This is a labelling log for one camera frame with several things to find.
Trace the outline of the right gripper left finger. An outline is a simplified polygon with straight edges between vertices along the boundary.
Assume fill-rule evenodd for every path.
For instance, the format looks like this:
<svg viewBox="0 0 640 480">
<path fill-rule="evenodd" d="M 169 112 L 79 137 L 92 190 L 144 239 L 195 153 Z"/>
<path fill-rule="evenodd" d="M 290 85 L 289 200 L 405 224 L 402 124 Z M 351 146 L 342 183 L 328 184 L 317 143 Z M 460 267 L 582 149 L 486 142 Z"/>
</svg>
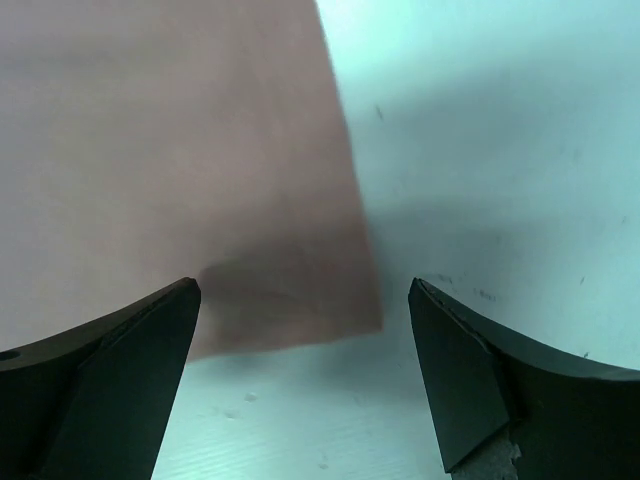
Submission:
<svg viewBox="0 0 640 480">
<path fill-rule="evenodd" d="M 200 305 L 183 278 L 2 352 L 2 478 L 151 478 Z"/>
</svg>

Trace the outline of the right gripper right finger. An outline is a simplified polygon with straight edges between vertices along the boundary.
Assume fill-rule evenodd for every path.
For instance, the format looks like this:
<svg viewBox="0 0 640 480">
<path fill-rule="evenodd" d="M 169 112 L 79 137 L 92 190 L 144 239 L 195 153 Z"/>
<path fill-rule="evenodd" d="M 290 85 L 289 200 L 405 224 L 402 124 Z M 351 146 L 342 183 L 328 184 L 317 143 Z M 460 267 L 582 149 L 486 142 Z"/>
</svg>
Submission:
<svg viewBox="0 0 640 480">
<path fill-rule="evenodd" d="M 454 479 L 635 479 L 639 374 L 543 344 L 421 279 L 411 326 Z"/>
</svg>

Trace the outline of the pink t shirt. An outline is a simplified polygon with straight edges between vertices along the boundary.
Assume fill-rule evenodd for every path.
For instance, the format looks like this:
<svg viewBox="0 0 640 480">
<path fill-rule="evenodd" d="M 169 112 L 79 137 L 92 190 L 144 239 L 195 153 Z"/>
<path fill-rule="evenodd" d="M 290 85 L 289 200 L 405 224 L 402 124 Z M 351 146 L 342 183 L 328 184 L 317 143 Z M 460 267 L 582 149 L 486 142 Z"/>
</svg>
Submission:
<svg viewBox="0 0 640 480">
<path fill-rule="evenodd" d="M 1 345 L 182 277 L 193 357 L 379 331 L 312 1 L 1 5 Z"/>
</svg>

